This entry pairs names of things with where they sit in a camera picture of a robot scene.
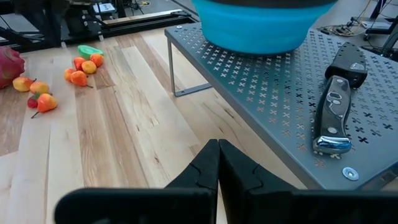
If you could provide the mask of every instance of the red toy fruit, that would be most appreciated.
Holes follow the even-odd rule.
[[[73,59],[73,64],[75,65],[76,70],[83,71],[81,65],[85,61],[86,60],[82,57],[77,57],[77,58]]]
[[[37,105],[39,104],[37,102],[37,99],[39,99],[40,97],[40,93],[35,93],[33,96],[31,96],[28,100],[27,100],[27,107],[29,108],[36,108]]]

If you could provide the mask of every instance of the green toy item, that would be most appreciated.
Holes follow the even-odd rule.
[[[86,60],[89,60],[90,56],[93,54],[104,55],[104,52],[102,50],[95,49],[94,47],[90,47],[87,45],[79,45],[77,49],[79,51],[80,56]]]

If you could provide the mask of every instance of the black knife handle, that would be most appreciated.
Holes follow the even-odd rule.
[[[342,154],[351,149],[345,124],[351,106],[349,81],[332,76],[322,94],[315,118],[313,149],[328,154]]]

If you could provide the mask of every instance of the dragon fruit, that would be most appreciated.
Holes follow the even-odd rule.
[[[0,89],[24,73],[24,67],[25,60],[19,56],[19,52],[9,47],[0,47]]]

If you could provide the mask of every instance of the wooden countertop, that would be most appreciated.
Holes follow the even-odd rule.
[[[24,75],[50,85],[56,110],[30,119],[29,93],[0,90],[0,223],[52,223],[57,201],[82,187],[164,187],[212,138],[305,188],[214,89],[172,96],[163,29],[91,45],[106,59],[93,89],[63,79],[76,46],[23,55]],[[177,88],[205,83],[176,49],[174,65]]]

